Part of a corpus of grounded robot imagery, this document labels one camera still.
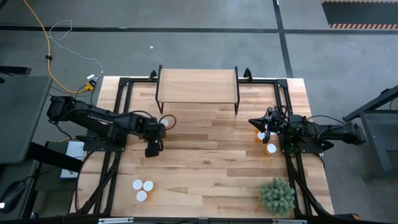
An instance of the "green plant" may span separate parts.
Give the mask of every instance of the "green plant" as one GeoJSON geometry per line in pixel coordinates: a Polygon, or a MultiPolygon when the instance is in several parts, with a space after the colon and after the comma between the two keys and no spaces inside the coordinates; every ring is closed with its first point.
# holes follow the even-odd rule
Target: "green plant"
{"type": "Polygon", "coordinates": [[[272,214],[286,215],[294,208],[294,189],[281,179],[273,179],[261,189],[262,204],[272,214]]]}

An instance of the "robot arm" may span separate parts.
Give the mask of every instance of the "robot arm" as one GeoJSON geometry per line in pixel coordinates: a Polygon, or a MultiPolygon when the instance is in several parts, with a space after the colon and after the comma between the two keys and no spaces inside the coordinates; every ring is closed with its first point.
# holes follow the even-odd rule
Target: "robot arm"
{"type": "Polygon", "coordinates": [[[134,111],[117,114],[88,105],[72,96],[53,96],[47,116],[51,123],[72,121],[79,124],[94,131],[101,141],[110,144],[121,142],[125,134],[138,136],[148,142],[146,157],[157,156],[163,150],[162,139],[166,137],[164,124],[158,123],[154,117],[134,111]]]}
{"type": "Polygon", "coordinates": [[[333,147],[333,144],[326,140],[341,140],[357,146],[366,142],[362,129],[357,124],[320,125],[300,115],[291,115],[286,120],[271,107],[263,117],[249,119],[249,123],[265,133],[262,140],[264,144],[268,143],[270,132],[275,132],[286,135],[290,139],[289,142],[301,147],[304,152],[319,153],[333,147]]]}

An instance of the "wooden platform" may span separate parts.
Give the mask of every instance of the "wooden platform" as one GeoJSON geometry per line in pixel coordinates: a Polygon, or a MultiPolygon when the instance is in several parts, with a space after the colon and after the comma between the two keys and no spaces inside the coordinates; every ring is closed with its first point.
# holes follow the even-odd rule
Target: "wooden platform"
{"type": "Polygon", "coordinates": [[[161,103],[236,103],[235,70],[162,69],[161,103]]]}
{"type": "MultiPolygon", "coordinates": [[[[104,77],[99,107],[113,109],[118,81],[119,77],[104,77]]],[[[288,83],[294,113],[310,116],[303,80],[289,79],[288,83]]],[[[274,177],[287,180],[285,159],[279,151],[277,136],[271,137],[271,143],[277,145],[278,152],[266,156],[263,153],[266,145],[254,141],[255,129],[248,123],[249,118],[261,117],[268,106],[275,105],[274,88],[244,84],[240,86],[240,95],[238,115],[234,114],[233,105],[169,103],[164,114],[173,114],[178,121],[168,131],[165,149],[158,157],[145,158],[146,143],[129,136],[119,167],[112,216],[275,217],[261,205],[259,191],[274,177]],[[154,182],[154,190],[146,202],[136,200],[137,191],[132,189],[136,179],[154,182]]],[[[134,84],[129,110],[146,110],[159,118],[154,97],[155,84],[134,84]]],[[[103,152],[93,153],[83,167],[78,184],[79,206],[98,185],[103,155],[103,152]]],[[[312,193],[333,213],[319,158],[305,154],[303,164],[312,193]]],[[[304,212],[302,197],[299,203],[304,212]]]]}

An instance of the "white cable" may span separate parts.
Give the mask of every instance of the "white cable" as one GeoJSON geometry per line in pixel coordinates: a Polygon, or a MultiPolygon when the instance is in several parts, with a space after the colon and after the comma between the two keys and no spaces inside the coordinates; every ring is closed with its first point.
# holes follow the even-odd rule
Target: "white cable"
{"type": "Polygon", "coordinates": [[[104,73],[104,68],[102,67],[102,65],[101,65],[96,59],[94,59],[94,58],[86,58],[86,57],[83,57],[83,56],[81,56],[79,53],[73,52],[73,51],[69,50],[67,47],[61,46],[61,45],[56,41],[56,40],[62,40],[62,39],[64,39],[64,38],[68,35],[68,33],[72,30],[72,23],[73,23],[73,21],[70,20],[70,19],[57,22],[57,23],[56,23],[54,26],[52,26],[51,29],[49,30],[49,38],[50,38],[52,41],[54,41],[54,43],[56,43],[60,48],[69,51],[71,54],[77,55],[77,56],[79,56],[80,58],[85,59],[85,60],[95,61],[95,62],[101,67],[101,73],[100,73],[100,75],[98,75],[98,77],[95,77],[95,79],[98,80],[99,78],[102,77],[102,75],[103,75],[103,73],[104,73]],[[60,24],[60,23],[62,23],[62,22],[70,22],[70,29],[69,29],[61,38],[52,37],[51,30],[52,30],[55,26],[57,26],[58,24],[60,24]]]}

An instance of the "gray floor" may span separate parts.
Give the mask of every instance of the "gray floor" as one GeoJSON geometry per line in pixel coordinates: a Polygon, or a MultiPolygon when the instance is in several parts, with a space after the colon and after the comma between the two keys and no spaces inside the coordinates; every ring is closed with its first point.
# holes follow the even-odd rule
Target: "gray floor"
{"type": "MultiPolygon", "coordinates": [[[[37,0],[31,4],[46,26],[72,19],[76,26],[276,28],[271,0],[37,0]]],[[[286,29],[328,29],[320,1],[279,0],[279,4],[286,29]]],[[[36,22],[22,1],[11,1],[0,11],[0,24],[36,22]]],[[[313,114],[341,118],[398,83],[398,35],[289,34],[286,39],[294,77],[305,79],[313,114]]],[[[249,67],[255,77],[286,77],[278,34],[72,32],[60,43],[98,59],[105,75],[148,75],[162,64],[169,68],[237,65],[240,73],[249,67]]],[[[43,33],[0,31],[0,49],[0,64],[27,66],[33,69],[32,75],[47,75],[43,33]]],[[[94,62],[56,45],[52,49],[53,73],[70,89],[78,89],[88,75],[100,71],[94,62]]],[[[85,134],[77,125],[61,126],[72,135],[85,134]]],[[[62,139],[65,136],[47,123],[44,111],[34,140],[42,144],[62,139]]],[[[363,174],[379,168],[369,144],[356,147],[336,142],[335,148],[325,153],[325,162],[335,213],[398,222],[398,181],[362,181],[363,174]]],[[[49,207],[57,198],[54,194],[41,195],[36,211],[43,215],[65,213],[67,193],[62,193],[64,200],[53,202],[58,206],[49,207]]]]}

